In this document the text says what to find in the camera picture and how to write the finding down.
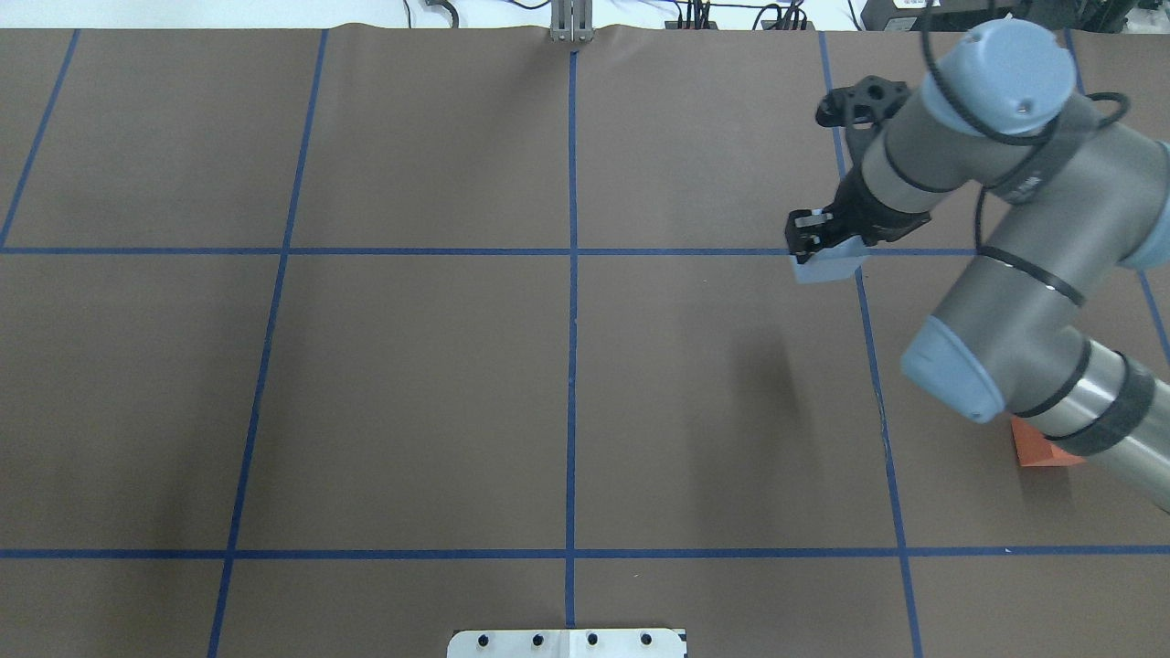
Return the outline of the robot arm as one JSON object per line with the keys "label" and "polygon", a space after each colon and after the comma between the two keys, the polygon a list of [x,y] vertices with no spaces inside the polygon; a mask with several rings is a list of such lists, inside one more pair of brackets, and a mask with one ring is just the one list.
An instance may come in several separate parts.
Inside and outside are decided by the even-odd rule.
{"label": "robot arm", "polygon": [[856,274],[966,184],[1007,205],[904,350],[901,370],[970,421],[1012,414],[1166,509],[1166,382],[1079,333],[1109,270],[1166,263],[1166,143],[1128,128],[1122,92],[1078,92],[1040,25],[992,18],[937,54],[920,14],[916,89],[863,78],[815,108],[852,165],[823,208],[789,214],[803,282]]}

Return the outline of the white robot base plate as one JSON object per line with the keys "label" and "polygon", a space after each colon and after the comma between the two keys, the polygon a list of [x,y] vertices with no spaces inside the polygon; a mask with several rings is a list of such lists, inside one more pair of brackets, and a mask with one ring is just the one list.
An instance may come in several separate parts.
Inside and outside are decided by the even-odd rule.
{"label": "white robot base plate", "polygon": [[450,637],[447,657],[688,657],[681,630],[669,628],[467,630]]}

